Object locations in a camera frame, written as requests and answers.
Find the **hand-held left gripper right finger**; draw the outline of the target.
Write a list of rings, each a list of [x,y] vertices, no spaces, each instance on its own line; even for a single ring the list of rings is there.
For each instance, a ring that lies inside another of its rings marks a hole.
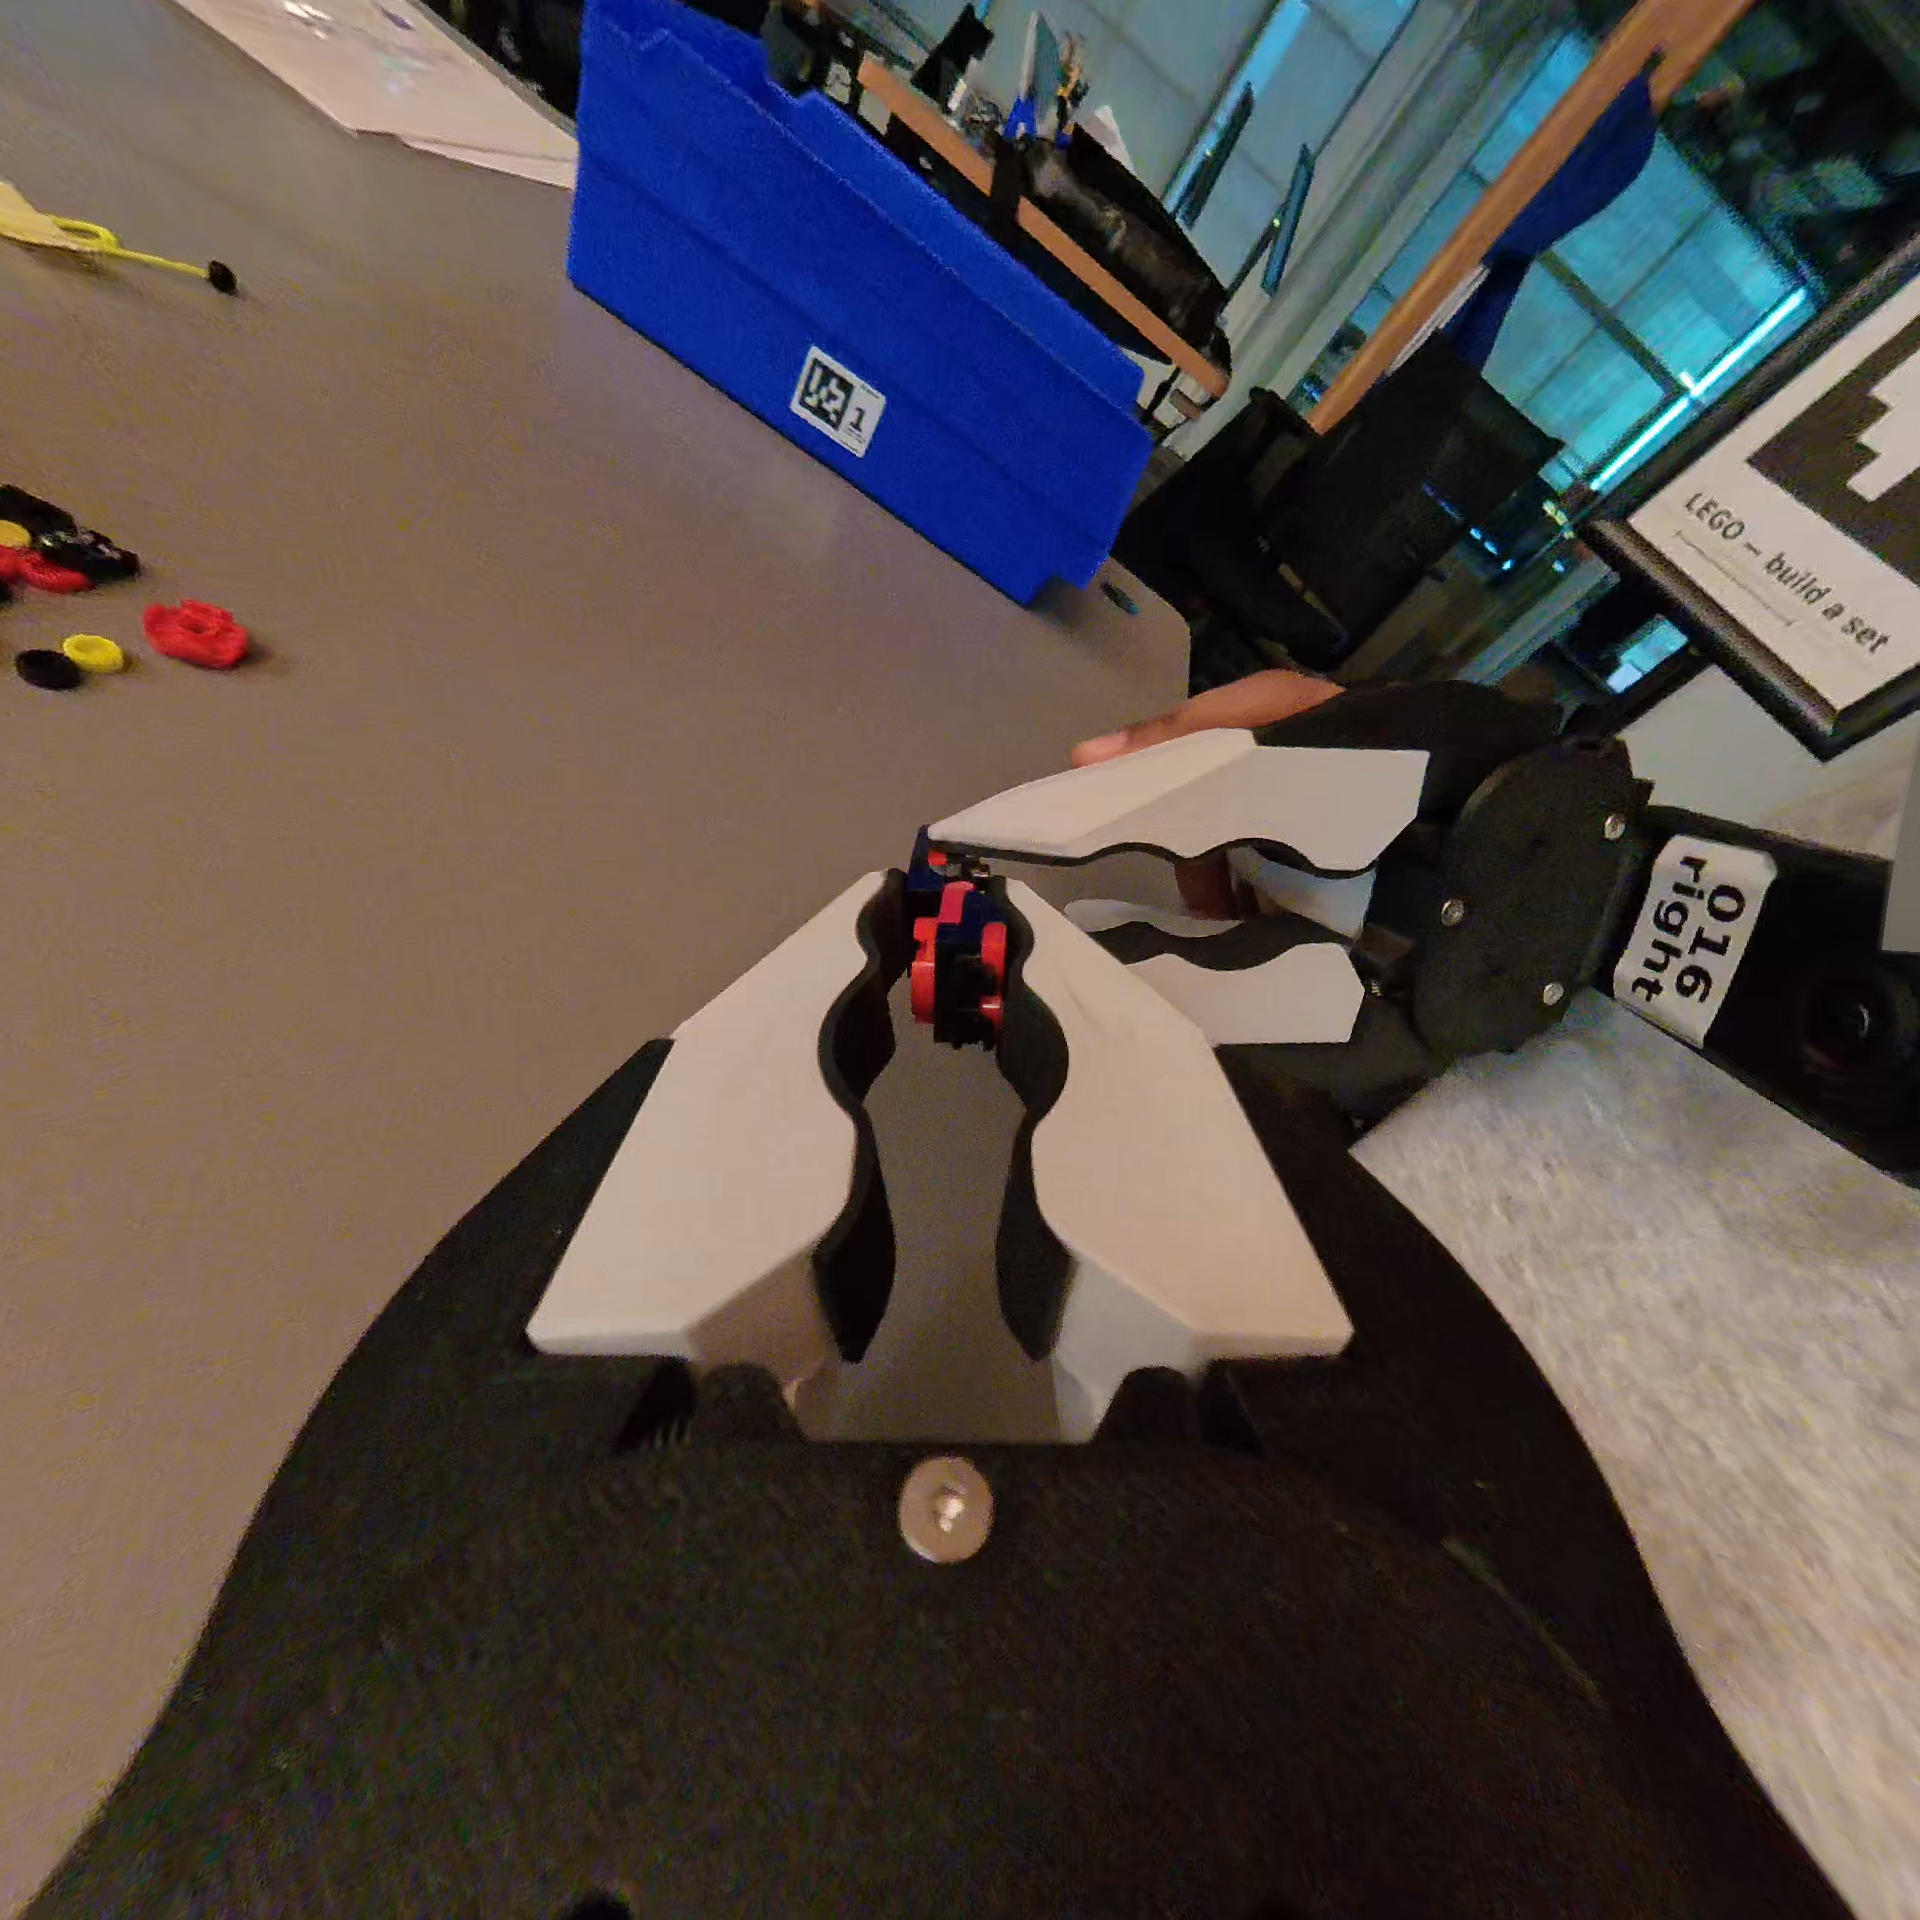
[[[1025,1156],[1064,1250],[1039,1335],[1059,1435],[1083,1446],[1126,1376],[1320,1360],[1352,1322],[1202,1030],[1037,897],[1006,888],[1024,990],[1063,1034],[1059,1094]]]

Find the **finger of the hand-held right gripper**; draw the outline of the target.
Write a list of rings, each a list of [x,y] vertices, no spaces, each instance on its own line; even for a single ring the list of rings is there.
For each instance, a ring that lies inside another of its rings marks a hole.
[[[1041,866],[1115,852],[1274,848],[1305,874],[1373,870],[1419,815],[1429,754],[1270,747],[1210,729],[1006,788],[930,824],[935,848]]]
[[[1294,915],[1198,919],[1075,902],[1079,927],[1215,1044],[1344,1044],[1363,986],[1350,946]]]

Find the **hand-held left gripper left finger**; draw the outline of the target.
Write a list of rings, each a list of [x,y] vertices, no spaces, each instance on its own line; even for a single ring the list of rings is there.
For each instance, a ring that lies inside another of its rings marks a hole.
[[[896,1057],[897,871],[685,1019],[526,1328],[545,1355],[735,1362],[806,1395],[872,1345],[896,1227],[869,1095]]]

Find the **black red yellow lego assembly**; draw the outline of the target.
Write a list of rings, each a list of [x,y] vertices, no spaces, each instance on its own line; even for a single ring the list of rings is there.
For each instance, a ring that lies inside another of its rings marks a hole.
[[[902,871],[902,924],[912,1018],[941,1044],[993,1052],[1011,942],[1003,880],[921,831]]]

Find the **red round lego piece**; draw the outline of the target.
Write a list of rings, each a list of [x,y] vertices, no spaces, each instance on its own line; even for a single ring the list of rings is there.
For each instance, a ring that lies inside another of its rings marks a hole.
[[[231,610],[191,598],[144,607],[141,633],[158,657],[201,671],[226,672],[254,654],[248,628]]]

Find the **pile of lego pieces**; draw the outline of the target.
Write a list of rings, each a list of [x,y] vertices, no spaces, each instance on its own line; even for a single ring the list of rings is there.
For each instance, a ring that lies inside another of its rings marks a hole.
[[[17,587],[79,595],[141,574],[134,551],[83,526],[56,504],[1,484],[1,595]]]

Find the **yellow lego axle piece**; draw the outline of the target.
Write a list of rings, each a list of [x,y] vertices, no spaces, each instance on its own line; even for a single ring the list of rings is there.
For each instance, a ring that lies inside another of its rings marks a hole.
[[[104,262],[169,273],[189,281],[202,281],[221,298],[237,298],[239,287],[233,268],[213,259],[205,263],[181,262],[127,247],[111,230],[83,219],[71,219],[35,209],[24,195],[1,180],[1,240],[45,257],[71,262]]]

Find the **person's right hand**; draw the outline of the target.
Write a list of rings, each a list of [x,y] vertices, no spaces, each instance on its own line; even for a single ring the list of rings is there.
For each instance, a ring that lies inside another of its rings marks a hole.
[[[1070,769],[1099,766],[1203,732],[1270,729],[1297,714],[1328,705],[1338,694],[1341,688],[1330,680],[1319,680],[1294,667],[1267,667],[1245,680],[1192,694],[1176,707],[1129,727],[1075,743],[1070,754]]]

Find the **black office chair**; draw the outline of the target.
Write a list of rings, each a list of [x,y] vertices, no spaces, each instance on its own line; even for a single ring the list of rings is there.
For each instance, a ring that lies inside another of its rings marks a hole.
[[[1447,343],[1320,434],[1255,388],[1126,514],[1113,558],[1189,628],[1189,694],[1331,675],[1562,454]]]

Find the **framed task sign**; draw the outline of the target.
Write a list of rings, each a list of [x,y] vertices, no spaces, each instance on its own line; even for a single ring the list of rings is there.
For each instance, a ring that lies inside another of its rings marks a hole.
[[[1918,705],[1918,239],[1585,520],[1818,761]]]

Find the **person's grey sweater torso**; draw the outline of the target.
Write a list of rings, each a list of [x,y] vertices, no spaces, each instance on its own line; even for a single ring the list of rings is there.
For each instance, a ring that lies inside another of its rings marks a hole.
[[[1546,1374],[1839,1896],[1918,1916],[1914,1190],[1598,994],[1357,1160]]]

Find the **blue plastic bin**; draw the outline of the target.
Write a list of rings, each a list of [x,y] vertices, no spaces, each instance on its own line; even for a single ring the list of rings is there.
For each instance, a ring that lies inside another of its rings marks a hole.
[[[566,279],[1017,603],[1093,587],[1139,369],[761,41],[583,15]]]

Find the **blue cloth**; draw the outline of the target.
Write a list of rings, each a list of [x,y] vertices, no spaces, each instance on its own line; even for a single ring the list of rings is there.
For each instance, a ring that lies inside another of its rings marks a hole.
[[[1658,128],[1649,74],[1645,66],[1619,89],[1481,259],[1472,290],[1439,328],[1463,367],[1473,372],[1486,369],[1528,268],[1614,207],[1643,174]]]

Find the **paper instruction sheet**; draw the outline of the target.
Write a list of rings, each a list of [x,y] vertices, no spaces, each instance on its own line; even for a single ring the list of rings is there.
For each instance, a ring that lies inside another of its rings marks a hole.
[[[578,140],[557,112],[409,2],[181,2],[335,127],[569,193]]]

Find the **wooden post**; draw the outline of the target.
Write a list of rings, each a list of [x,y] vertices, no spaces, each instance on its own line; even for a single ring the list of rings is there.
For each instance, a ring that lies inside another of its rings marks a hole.
[[[1643,80],[1651,107],[1665,107],[1749,9],[1749,2],[1639,2],[1624,12],[1542,124],[1486,185],[1419,279],[1328,387],[1307,420],[1312,432],[1325,436],[1341,425],[1362,395],[1450,313],[1489,247],[1552,180],[1627,83]]]

